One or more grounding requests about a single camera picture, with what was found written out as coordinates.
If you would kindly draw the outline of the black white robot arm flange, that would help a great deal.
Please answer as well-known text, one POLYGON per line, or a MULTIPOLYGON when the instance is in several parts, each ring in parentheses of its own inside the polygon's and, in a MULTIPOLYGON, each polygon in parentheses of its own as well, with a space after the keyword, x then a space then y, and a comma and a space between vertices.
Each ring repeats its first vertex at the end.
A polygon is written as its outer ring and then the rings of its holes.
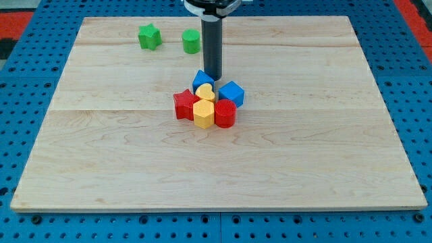
POLYGON ((184 7, 206 22, 219 21, 242 4, 241 0, 184 0, 184 7))

